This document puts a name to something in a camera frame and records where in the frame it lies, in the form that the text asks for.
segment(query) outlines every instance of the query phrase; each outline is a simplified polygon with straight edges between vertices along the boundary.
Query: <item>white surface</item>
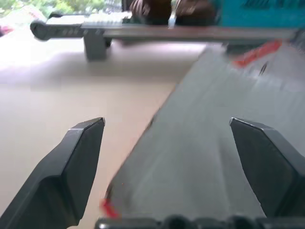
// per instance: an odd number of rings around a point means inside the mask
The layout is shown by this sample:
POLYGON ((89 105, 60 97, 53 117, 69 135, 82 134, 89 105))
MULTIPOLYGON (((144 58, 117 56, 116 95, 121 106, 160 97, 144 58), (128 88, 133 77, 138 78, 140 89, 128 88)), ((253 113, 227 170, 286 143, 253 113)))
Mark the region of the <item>white surface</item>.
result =
POLYGON ((87 63, 82 40, 39 42, 27 31, 0 38, 0 214, 70 127, 103 116, 97 175, 78 227, 93 228, 113 174, 203 48, 117 42, 107 61, 87 63))

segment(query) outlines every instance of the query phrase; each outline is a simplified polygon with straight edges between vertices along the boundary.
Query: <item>teal object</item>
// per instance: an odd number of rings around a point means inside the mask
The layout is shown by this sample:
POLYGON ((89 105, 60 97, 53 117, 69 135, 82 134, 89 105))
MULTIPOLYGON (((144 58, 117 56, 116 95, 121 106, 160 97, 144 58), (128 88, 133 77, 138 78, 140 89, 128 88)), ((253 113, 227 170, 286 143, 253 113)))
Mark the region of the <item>teal object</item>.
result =
POLYGON ((224 0, 221 26, 300 28, 305 0, 224 0))

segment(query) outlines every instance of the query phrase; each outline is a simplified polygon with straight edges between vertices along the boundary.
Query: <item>red marking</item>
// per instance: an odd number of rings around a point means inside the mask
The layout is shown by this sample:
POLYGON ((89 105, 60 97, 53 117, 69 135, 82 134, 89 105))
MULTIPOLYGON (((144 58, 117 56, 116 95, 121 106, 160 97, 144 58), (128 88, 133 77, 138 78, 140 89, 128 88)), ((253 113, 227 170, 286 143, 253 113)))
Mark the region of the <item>red marking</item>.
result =
POLYGON ((100 201, 100 210, 105 212, 106 216, 110 218, 118 218, 120 215, 113 209, 109 204, 108 199, 101 199, 100 201))
POLYGON ((238 57, 236 61, 233 61, 235 65, 240 68, 247 66, 249 63, 256 61, 263 56, 276 52, 282 46, 282 41, 267 42, 257 49, 253 49, 241 57, 238 57))

